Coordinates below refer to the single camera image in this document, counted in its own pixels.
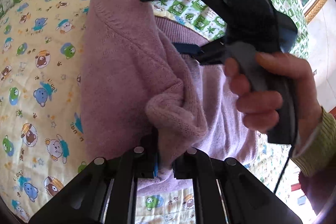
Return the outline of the green ribbed sleeve forearm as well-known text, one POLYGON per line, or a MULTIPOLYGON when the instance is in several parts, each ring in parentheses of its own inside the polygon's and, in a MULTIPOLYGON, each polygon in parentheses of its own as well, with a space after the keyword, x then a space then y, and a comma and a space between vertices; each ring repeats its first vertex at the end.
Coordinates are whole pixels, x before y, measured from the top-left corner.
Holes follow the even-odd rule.
POLYGON ((318 214, 335 189, 335 119, 322 109, 321 122, 307 143, 294 151, 291 160, 299 167, 301 189, 318 214))

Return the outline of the person's right hand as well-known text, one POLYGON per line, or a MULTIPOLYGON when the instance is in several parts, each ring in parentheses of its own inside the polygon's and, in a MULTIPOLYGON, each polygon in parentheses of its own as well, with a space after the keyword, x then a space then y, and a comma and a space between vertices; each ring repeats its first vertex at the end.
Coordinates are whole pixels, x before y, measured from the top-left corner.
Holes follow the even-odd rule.
MULTIPOLYGON (((321 122, 322 107, 317 100, 317 91, 310 64, 289 53, 257 53, 256 61, 262 68, 276 75, 294 80, 298 111, 300 144, 305 144, 321 122)), ((244 114, 243 123, 251 130, 265 133, 278 120, 276 112, 282 106, 279 92, 253 92, 245 75, 240 73, 238 62, 229 58, 224 64, 224 74, 230 79, 230 90, 238 96, 237 110, 244 114)))

